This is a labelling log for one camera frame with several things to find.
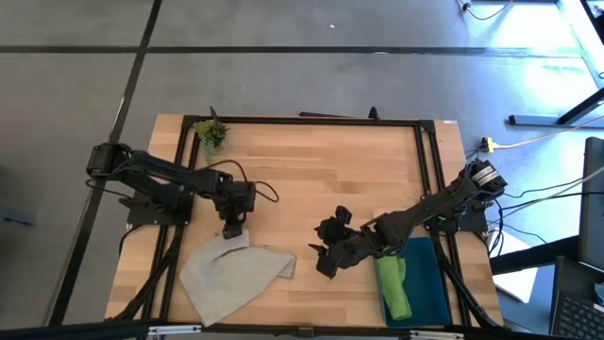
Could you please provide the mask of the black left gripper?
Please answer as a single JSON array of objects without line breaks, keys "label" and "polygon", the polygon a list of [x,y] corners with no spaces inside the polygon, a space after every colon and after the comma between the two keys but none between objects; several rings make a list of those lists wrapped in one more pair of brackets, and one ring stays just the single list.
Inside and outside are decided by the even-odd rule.
[{"label": "black left gripper", "polygon": [[255,208],[256,185],[248,181],[227,181],[222,184],[214,198],[214,207],[219,218],[225,222],[222,235],[225,239],[243,234],[242,224],[246,214]]}]

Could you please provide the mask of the green microfiber towel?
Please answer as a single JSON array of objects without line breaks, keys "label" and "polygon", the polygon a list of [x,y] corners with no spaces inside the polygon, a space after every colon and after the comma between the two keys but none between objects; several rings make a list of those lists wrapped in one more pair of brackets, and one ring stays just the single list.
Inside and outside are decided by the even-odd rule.
[{"label": "green microfiber towel", "polygon": [[407,266],[403,258],[384,256],[377,259],[377,273],[381,292],[393,320],[412,317],[411,305],[403,287]]}]

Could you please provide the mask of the black desk leg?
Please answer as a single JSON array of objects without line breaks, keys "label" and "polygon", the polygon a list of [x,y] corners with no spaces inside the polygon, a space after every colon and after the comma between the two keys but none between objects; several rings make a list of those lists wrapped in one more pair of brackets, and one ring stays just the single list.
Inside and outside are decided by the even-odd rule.
[{"label": "black desk leg", "polygon": [[604,105],[604,88],[599,89],[597,92],[577,104],[573,109],[562,115],[557,120],[557,124],[561,126],[571,126],[602,105]]}]

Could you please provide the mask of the black laptop keyboard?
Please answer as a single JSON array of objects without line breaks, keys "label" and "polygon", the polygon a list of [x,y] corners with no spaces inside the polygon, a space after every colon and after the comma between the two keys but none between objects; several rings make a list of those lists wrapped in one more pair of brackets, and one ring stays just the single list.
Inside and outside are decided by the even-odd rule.
[{"label": "black laptop keyboard", "polygon": [[604,271],[565,257],[556,259],[549,333],[604,340]]}]

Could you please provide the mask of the spiky green potted plant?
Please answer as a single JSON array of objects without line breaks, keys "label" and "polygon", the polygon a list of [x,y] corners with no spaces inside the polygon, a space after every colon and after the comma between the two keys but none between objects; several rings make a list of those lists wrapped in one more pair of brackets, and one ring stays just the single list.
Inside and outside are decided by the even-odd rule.
[{"label": "spiky green potted plant", "polygon": [[229,128],[218,120],[200,121],[195,124],[198,139],[204,145],[220,146],[227,136]]}]

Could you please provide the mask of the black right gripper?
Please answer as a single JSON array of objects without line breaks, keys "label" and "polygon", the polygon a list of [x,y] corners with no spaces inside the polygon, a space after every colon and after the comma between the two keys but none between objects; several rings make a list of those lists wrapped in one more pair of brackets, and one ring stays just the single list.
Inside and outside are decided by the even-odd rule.
[{"label": "black right gripper", "polygon": [[350,210],[337,206],[334,215],[314,229],[323,242],[331,242],[329,247],[309,244],[318,254],[316,270],[329,279],[336,276],[342,265],[357,265],[377,250],[378,235],[368,227],[349,228],[351,219]]}]

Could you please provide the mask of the white board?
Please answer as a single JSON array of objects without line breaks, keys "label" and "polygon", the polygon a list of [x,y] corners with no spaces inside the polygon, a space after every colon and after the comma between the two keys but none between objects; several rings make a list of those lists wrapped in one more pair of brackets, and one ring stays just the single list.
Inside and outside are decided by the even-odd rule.
[{"label": "white board", "polygon": [[[491,251],[489,257],[491,259],[499,255],[529,249],[528,244],[508,234],[506,231],[502,232],[497,245],[495,244],[495,237],[492,236],[489,246],[489,250]],[[518,301],[529,303],[537,272],[538,269],[532,267],[506,274],[494,275],[495,287]]]}]

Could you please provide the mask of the black rig crossbar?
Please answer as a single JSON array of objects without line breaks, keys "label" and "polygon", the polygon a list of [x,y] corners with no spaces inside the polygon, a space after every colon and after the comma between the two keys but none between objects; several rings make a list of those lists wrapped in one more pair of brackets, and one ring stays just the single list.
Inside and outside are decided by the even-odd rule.
[{"label": "black rig crossbar", "polygon": [[[125,340],[147,336],[148,328],[164,325],[201,325],[170,324],[159,319],[149,320],[108,320],[98,323],[45,326],[13,330],[0,330],[0,340]],[[310,339],[318,336],[370,336],[396,337],[410,340],[411,330],[433,332],[462,333],[465,340],[580,340],[555,335],[543,335],[511,331],[502,327],[476,328],[451,325],[436,328],[412,327],[409,329],[390,329],[375,327],[322,327],[322,326],[259,326],[214,324],[199,333],[242,333],[271,334],[273,336],[290,335],[296,338]]]}]

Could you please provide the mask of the grey desk foot bar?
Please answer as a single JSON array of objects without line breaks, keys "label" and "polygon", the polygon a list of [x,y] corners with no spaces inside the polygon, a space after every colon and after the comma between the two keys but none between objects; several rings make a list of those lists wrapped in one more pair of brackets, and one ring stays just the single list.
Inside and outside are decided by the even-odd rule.
[{"label": "grey desk foot bar", "polygon": [[560,118],[556,116],[538,116],[538,115],[511,115],[508,118],[512,126],[530,126],[546,128],[604,128],[604,116],[597,118],[583,117],[571,124],[560,123]]}]

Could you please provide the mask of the black desk crossbar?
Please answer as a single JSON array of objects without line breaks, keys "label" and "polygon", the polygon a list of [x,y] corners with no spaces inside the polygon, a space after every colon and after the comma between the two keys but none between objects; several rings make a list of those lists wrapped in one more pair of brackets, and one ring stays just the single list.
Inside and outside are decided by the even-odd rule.
[{"label": "black desk crossbar", "polygon": [[494,275],[507,274],[542,265],[553,264],[558,257],[576,260],[579,255],[579,237],[567,237],[546,245],[498,255],[490,260]]}]

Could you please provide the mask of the teal plastic basket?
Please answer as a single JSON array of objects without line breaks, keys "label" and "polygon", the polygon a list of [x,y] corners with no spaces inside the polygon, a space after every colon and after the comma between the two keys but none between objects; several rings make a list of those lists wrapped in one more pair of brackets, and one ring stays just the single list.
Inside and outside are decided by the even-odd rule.
[{"label": "teal plastic basket", "polygon": [[393,320],[383,299],[377,270],[377,287],[384,323],[391,329],[445,326],[451,322],[448,297],[433,244],[428,238],[412,238],[397,257],[406,261],[403,287],[411,305],[412,317]]}]

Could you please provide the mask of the grey waffle microfiber towel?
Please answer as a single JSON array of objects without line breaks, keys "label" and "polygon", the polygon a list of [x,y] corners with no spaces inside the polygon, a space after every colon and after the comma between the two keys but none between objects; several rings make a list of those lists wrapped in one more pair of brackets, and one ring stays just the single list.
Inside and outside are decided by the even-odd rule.
[{"label": "grey waffle microfiber towel", "polygon": [[250,244],[248,230],[198,247],[179,279],[202,325],[211,326],[261,295],[277,278],[294,276],[296,257]]}]

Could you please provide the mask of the silver metal bracket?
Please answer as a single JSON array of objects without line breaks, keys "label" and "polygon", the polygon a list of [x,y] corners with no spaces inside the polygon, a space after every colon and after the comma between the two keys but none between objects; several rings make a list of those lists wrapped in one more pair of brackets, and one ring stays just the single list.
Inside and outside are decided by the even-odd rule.
[{"label": "silver metal bracket", "polygon": [[447,331],[418,331],[409,332],[410,340],[465,340],[462,333]]},{"label": "silver metal bracket", "polygon": [[199,333],[204,330],[202,325],[164,325],[148,328],[147,336],[163,339],[168,335]]}]

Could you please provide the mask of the trailing pale green plant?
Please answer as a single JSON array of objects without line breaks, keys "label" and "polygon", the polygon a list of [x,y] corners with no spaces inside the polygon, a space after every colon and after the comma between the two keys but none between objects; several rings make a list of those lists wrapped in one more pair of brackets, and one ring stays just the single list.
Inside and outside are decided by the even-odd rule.
[{"label": "trailing pale green plant", "polygon": [[211,139],[204,139],[200,142],[206,165],[212,165],[214,157],[218,150],[218,145]]}]

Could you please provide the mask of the black monitor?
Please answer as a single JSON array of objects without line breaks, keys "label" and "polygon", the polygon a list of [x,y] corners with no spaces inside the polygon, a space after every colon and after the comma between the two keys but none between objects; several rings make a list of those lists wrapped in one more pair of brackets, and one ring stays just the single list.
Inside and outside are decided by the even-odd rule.
[{"label": "black monitor", "polygon": [[585,141],[579,215],[579,258],[604,271],[604,139]]}]

